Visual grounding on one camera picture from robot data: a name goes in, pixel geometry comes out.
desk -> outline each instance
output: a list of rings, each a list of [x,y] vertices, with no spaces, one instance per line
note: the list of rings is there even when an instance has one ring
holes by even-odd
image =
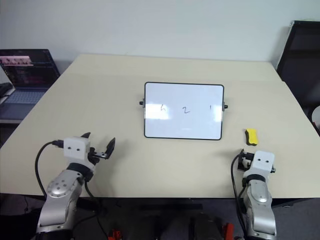
[[[145,138],[139,101],[147,81],[224,85],[222,139]],[[257,129],[258,146],[246,145],[245,128]],[[113,155],[89,183],[97,197],[232,198],[230,165],[241,148],[275,154],[273,198],[320,197],[320,138],[267,62],[80,55],[2,147],[0,191],[40,195],[40,147],[85,132],[97,151],[116,137]],[[47,147],[39,161],[43,185],[66,166],[62,149]],[[235,171],[238,188],[242,175]]]

